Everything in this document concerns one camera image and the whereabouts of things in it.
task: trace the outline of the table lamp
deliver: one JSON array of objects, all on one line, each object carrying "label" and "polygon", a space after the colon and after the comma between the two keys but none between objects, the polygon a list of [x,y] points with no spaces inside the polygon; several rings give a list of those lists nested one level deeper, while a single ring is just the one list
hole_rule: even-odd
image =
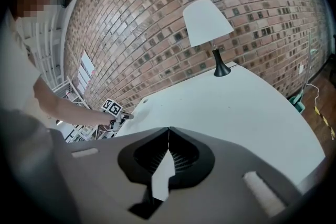
[{"label": "table lamp", "polygon": [[211,0],[197,0],[184,9],[183,18],[191,47],[210,42],[213,47],[212,53],[216,60],[214,75],[222,77],[229,74],[231,69],[223,63],[220,57],[221,54],[213,42],[214,39],[233,31],[225,16]]}]

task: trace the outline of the yellow and black striped tape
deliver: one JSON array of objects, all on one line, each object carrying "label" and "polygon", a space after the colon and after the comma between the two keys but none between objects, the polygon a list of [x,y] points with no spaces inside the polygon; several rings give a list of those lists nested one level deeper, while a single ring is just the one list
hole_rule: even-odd
[{"label": "yellow and black striped tape", "polygon": [[329,127],[330,132],[331,132],[331,139],[334,140],[334,138],[335,138],[335,132],[332,129],[332,127],[330,126],[330,124],[328,123],[327,119],[321,114],[321,112],[318,110],[318,108],[316,106],[314,107],[314,109],[315,109],[316,113],[323,119],[323,121],[326,124],[326,126]]}]

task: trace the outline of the white lampshade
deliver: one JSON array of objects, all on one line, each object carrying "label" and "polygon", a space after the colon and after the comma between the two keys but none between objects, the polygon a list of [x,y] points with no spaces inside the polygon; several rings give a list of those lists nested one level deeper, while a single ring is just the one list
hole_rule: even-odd
[{"label": "white lampshade", "polygon": [[211,0],[197,0],[183,11],[191,47],[214,40],[233,31]]}]

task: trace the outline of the white t-shirt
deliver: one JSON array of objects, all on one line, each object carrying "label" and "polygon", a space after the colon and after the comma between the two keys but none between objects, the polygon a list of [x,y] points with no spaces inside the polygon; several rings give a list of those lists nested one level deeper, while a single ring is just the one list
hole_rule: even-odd
[{"label": "white t-shirt", "polygon": [[0,106],[21,110],[46,127],[55,128],[56,120],[44,113],[34,97],[33,86],[40,72],[29,61],[27,49],[7,12],[0,26]]}]

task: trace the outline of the white table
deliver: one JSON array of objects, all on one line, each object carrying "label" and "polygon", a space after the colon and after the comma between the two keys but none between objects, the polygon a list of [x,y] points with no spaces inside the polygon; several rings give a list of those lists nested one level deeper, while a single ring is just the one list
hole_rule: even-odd
[{"label": "white table", "polygon": [[189,129],[244,146],[298,185],[325,157],[303,117],[271,85],[239,65],[224,77],[213,73],[143,98],[117,136],[165,126]]}]

